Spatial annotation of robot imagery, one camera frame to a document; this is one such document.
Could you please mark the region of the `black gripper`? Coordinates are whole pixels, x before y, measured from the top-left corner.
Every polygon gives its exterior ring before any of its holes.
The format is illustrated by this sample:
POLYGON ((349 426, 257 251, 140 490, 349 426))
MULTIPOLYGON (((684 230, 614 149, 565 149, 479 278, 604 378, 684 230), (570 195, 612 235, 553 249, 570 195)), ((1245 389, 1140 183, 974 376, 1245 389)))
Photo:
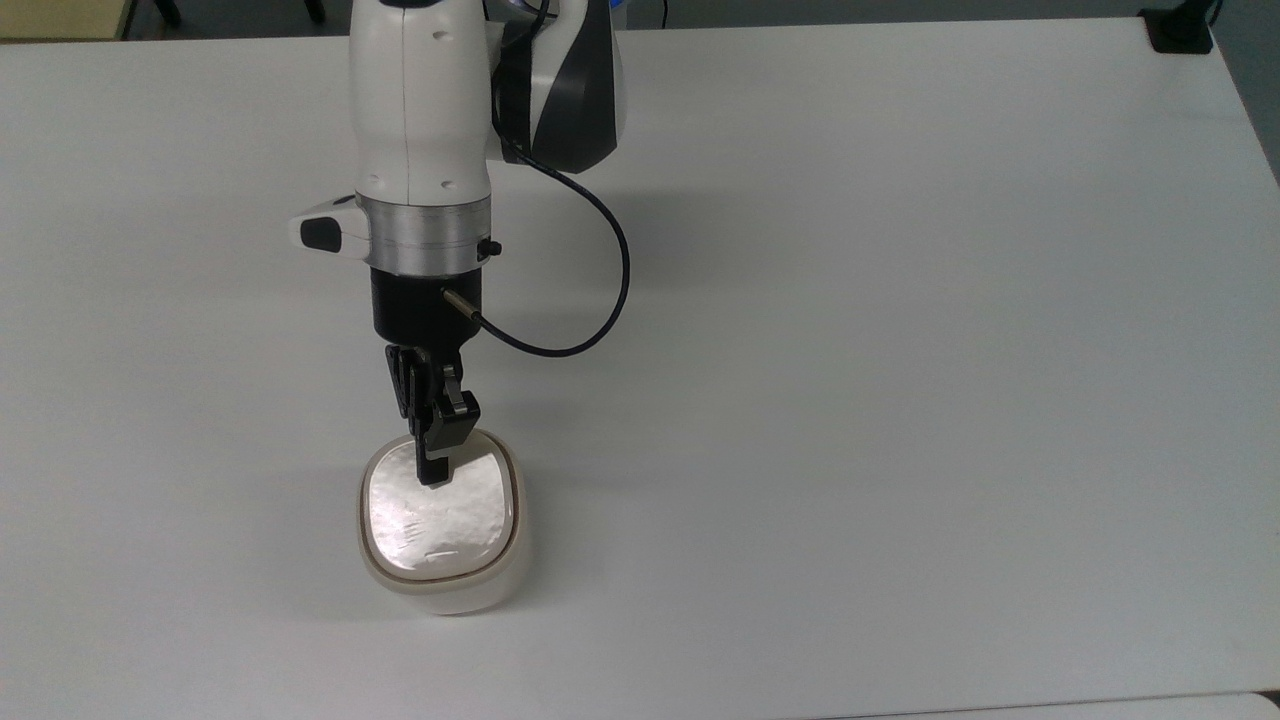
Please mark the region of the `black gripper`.
POLYGON ((435 363, 425 348, 456 351, 481 329, 454 307, 445 291, 475 309, 483 305, 483 270, 439 278, 371 269, 372 323, 388 343, 385 357, 401 416, 413 421, 417 478, 436 487, 451 480, 451 454, 480 418, 462 387, 461 365, 435 363))

